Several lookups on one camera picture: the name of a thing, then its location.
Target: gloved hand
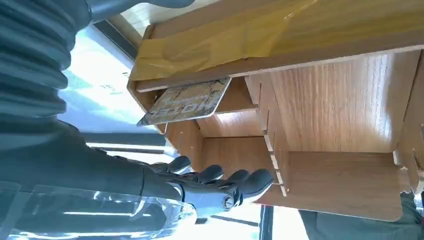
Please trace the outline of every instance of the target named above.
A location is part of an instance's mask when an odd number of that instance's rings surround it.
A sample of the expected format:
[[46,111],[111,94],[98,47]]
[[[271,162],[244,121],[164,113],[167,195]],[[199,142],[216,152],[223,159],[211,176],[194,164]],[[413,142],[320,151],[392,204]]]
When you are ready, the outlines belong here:
[[226,180],[220,179],[224,172],[219,165],[211,165],[201,172],[184,173],[190,164],[188,157],[179,156],[170,163],[155,163],[149,167],[165,182],[179,188],[184,196],[183,202],[192,204],[198,217],[208,217],[254,202],[274,181],[266,169],[252,174],[241,169]]

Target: rusty metal plate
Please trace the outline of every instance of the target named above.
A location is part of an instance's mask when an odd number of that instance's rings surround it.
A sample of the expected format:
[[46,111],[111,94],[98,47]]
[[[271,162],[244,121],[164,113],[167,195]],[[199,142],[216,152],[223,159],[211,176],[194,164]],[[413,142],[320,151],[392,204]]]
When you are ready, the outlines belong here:
[[137,123],[148,126],[200,119],[217,110],[231,78],[168,88]]

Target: gray fabric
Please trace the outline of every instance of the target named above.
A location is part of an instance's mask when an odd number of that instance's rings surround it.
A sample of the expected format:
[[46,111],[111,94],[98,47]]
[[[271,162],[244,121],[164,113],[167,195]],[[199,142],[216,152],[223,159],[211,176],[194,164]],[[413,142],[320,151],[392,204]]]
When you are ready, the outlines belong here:
[[414,195],[402,193],[403,216],[394,222],[300,210],[310,240],[420,240],[421,216]]

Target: clear plastic part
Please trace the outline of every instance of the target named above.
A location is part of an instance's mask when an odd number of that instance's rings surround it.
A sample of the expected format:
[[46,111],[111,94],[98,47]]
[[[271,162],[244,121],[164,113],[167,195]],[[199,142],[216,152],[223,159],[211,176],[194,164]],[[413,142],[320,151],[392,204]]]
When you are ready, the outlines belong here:
[[196,222],[190,204],[55,186],[0,182],[0,239],[160,239]]

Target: yellow plastic wrap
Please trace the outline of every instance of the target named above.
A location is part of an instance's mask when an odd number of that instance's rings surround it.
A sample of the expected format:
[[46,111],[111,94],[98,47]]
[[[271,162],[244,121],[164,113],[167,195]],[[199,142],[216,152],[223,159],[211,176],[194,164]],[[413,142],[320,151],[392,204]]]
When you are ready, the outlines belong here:
[[132,81],[424,29],[424,0],[280,0],[142,42]]

